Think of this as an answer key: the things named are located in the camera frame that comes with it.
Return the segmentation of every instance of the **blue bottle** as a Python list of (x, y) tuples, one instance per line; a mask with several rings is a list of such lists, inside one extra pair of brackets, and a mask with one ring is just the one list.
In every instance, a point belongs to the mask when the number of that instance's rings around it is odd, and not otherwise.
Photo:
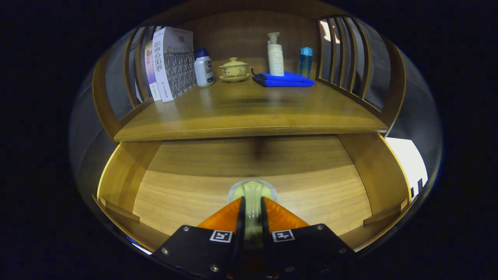
[(310, 78), (311, 74), (311, 60), (313, 59), (313, 50), (308, 47), (301, 48), (301, 67), (299, 68), (299, 75)]

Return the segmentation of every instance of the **pump dispenser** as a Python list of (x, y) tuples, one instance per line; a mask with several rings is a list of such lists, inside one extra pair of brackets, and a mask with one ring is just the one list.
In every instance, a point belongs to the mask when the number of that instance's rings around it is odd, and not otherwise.
[(283, 52), (282, 45), (277, 44), (280, 32), (268, 33), (268, 65), (270, 75), (283, 77)]

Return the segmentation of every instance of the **teacup lid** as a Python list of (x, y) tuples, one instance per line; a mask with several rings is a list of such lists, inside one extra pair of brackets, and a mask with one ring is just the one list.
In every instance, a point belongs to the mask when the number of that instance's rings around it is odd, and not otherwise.
[(218, 67), (239, 66), (239, 65), (248, 65), (249, 64), (249, 63), (245, 63), (242, 61), (237, 61), (237, 58), (238, 57), (231, 57), (231, 58), (229, 58), (230, 62), (227, 62), (227, 63), (223, 64), (222, 66), (218, 66)]

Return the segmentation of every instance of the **orange gripper pad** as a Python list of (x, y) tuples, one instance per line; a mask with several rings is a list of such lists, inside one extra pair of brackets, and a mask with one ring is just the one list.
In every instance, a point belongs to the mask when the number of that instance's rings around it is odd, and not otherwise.
[(270, 232), (281, 230), (292, 230), (309, 226), (289, 210), (269, 198), (264, 198), (266, 215), (268, 217), (268, 228)]
[(232, 201), (230, 204), (211, 215), (211, 217), (204, 220), (204, 222), (200, 223), (197, 227), (209, 230), (233, 231), (235, 233), (241, 201), (241, 197)]

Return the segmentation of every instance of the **tea saucer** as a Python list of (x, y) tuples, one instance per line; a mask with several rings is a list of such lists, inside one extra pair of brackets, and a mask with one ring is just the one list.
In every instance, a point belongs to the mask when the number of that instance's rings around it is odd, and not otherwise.
[(250, 73), (247, 73), (245, 76), (242, 77), (232, 77), (232, 78), (223, 78), (223, 76), (220, 76), (220, 80), (227, 82), (227, 83), (236, 83), (245, 80), (247, 77), (250, 76)]

